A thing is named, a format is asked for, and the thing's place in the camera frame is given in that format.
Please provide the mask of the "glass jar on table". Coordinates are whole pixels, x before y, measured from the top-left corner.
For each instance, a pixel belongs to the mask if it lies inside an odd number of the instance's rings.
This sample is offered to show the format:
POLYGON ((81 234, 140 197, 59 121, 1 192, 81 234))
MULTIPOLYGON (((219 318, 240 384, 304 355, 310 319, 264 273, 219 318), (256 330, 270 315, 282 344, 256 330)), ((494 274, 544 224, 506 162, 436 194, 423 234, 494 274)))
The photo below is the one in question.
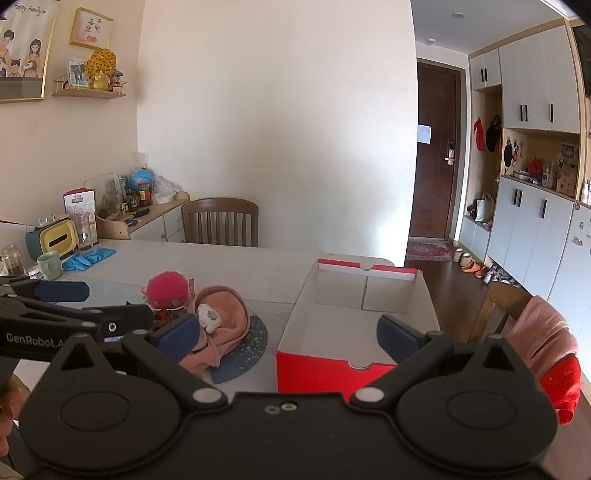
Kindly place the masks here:
POLYGON ((9 276, 22 276, 26 273, 20 251, 14 243, 1 248, 1 261, 9 276))

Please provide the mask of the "green mug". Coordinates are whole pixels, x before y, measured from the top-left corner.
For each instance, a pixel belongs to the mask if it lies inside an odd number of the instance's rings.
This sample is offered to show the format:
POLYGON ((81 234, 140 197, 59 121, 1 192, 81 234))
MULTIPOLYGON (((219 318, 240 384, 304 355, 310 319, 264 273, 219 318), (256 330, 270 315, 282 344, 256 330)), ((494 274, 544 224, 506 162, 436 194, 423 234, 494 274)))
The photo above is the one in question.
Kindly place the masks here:
POLYGON ((40 255, 37 266, 42 277, 47 281, 54 281, 62 274, 62 263, 57 251, 48 251, 40 255))

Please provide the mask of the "wooden wall shelf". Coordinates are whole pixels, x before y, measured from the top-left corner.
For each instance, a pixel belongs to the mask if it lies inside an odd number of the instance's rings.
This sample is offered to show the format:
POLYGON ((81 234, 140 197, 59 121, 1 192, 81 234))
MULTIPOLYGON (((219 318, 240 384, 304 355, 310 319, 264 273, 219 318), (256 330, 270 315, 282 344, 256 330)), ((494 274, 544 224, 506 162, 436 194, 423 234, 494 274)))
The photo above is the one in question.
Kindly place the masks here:
POLYGON ((112 100, 126 96, 123 92, 91 89, 73 85, 68 75, 62 75, 54 80, 54 97, 78 97, 112 100))

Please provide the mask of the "red white cardboard box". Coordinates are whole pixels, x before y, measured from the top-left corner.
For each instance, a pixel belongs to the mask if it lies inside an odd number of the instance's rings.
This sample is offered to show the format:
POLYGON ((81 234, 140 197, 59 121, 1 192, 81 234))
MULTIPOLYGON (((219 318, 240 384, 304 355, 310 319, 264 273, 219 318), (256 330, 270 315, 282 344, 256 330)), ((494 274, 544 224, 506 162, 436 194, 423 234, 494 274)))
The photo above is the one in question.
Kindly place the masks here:
POLYGON ((421 333, 440 328, 421 271, 318 259, 277 346, 277 391, 348 399, 392 370, 396 362, 378 343, 384 315, 421 333))

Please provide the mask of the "pink fuzzy strawberry plush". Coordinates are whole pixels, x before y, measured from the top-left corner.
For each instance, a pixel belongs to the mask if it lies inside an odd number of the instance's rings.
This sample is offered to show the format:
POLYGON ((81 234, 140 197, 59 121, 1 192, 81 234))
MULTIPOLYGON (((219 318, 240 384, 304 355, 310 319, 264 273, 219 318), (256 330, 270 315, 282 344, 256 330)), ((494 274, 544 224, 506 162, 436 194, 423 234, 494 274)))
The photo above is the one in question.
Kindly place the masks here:
POLYGON ((144 302, 159 317, 185 309, 194 296, 194 281, 176 271, 165 271, 141 288, 144 302))

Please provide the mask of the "far wooden chair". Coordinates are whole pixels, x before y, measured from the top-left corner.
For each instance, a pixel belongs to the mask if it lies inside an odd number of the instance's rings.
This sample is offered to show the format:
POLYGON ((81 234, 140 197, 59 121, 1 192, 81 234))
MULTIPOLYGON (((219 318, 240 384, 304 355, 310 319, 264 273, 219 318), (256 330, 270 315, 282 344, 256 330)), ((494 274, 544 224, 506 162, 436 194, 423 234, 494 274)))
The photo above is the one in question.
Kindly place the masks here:
POLYGON ((185 203, 185 241, 235 247, 259 247, 259 206, 252 201, 214 197, 185 203))

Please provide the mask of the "framed family poster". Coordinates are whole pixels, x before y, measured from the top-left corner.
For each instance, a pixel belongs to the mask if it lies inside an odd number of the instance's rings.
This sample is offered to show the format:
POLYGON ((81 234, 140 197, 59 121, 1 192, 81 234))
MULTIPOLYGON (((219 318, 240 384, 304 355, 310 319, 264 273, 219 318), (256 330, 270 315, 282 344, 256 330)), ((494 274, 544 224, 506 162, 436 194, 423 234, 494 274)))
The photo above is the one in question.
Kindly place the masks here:
POLYGON ((2 103, 40 101, 60 1, 14 1, 1 13, 2 103))

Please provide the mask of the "pink fleece hat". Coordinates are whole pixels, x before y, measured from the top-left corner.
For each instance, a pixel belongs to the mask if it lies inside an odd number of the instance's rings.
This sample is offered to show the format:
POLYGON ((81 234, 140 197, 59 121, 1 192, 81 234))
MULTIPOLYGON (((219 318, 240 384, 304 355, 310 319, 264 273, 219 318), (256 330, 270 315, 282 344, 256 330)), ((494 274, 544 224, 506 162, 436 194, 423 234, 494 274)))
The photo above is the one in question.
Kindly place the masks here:
POLYGON ((192 374, 219 367, 222 357, 249 333, 249 311, 242 296, 229 287, 204 288, 194 297, 187 312, 197 317, 198 340, 179 364, 192 374))

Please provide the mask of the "near wooden chair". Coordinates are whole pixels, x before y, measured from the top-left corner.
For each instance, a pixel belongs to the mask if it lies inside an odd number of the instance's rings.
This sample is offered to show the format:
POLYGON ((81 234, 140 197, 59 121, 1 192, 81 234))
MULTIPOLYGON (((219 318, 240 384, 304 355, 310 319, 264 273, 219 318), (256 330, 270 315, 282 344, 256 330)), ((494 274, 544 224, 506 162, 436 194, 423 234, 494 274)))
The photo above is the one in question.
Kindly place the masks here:
POLYGON ((517 320, 533 296, 521 287, 502 282, 493 282, 488 286, 481 307, 468 336, 468 343, 478 343, 496 309, 503 313, 495 334, 500 335, 510 318, 517 320))

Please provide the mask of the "red patterned doormat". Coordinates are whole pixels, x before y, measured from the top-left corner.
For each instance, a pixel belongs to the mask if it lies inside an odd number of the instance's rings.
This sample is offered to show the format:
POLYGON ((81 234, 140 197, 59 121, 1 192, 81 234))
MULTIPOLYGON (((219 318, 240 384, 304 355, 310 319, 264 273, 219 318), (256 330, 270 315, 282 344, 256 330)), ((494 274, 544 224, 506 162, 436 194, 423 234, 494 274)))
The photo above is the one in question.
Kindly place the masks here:
POLYGON ((453 260, 452 249, 444 239, 410 237, 406 260, 451 262, 453 260))

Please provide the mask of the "blue rubber gloves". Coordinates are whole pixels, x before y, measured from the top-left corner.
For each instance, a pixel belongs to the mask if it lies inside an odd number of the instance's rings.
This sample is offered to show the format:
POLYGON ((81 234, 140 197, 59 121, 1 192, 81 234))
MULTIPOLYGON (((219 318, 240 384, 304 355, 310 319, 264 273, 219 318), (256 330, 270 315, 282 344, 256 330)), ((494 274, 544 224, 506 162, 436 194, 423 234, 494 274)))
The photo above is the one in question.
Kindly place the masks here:
POLYGON ((86 252, 78 252, 62 263, 66 272, 87 271, 92 266, 112 257, 116 251, 109 248, 96 248, 86 252))

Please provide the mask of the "wooden chair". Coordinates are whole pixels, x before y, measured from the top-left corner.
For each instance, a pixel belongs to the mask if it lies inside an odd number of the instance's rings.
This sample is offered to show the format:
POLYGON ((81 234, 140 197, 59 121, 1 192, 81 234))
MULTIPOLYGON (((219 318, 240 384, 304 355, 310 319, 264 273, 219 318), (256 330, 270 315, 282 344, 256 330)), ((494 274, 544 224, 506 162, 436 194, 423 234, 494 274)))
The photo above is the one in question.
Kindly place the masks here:
POLYGON ((259 247, 259 206, 252 201, 214 197, 185 203, 185 241, 235 247, 259 247))
POLYGON ((503 313, 495 334, 500 335, 510 318, 517 320, 533 296, 521 287, 502 282, 493 282, 488 286, 481 307, 468 336, 468 343, 478 343, 496 309, 503 313))

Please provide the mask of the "row of shoes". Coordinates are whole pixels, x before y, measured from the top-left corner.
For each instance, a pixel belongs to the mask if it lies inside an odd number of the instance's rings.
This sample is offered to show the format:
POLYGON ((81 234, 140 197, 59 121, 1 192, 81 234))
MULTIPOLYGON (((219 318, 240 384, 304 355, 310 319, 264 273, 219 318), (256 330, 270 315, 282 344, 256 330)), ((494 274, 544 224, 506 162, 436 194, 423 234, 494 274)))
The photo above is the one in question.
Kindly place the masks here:
POLYGON ((453 261, 459 265, 463 273, 471 274, 485 284, 502 282, 512 284, 513 278, 498 264, 491 261, 479 262, 469 251, 463 248, 456 248, 453 253, 453 261))

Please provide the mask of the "small framed picture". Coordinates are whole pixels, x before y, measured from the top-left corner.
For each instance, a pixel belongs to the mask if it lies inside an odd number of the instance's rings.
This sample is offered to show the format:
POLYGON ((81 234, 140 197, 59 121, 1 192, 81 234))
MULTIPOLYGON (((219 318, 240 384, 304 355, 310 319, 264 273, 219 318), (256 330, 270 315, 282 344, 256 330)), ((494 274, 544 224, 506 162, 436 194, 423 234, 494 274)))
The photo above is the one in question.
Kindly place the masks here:
POLYGON ((74 15, 69 43, 94 50, 108 48, 112 27, 112 18, 79 7, 74 15))

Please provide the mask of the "blue gold-speckled placemat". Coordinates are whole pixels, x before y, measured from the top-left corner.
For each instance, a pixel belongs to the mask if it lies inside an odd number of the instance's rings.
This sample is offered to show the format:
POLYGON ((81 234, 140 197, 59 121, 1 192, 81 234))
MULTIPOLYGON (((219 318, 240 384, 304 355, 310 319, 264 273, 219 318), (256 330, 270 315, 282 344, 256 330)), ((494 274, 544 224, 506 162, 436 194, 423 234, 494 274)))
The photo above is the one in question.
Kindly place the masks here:
POLYGON ((269 340, 269 335, 266 326, 259 316, 252 315, 249 332, 242 341, 235 349, 221 358, 221 365, 209 369, 214 384, 235 380, 249 372, 266 353, 267 340, 269 340))

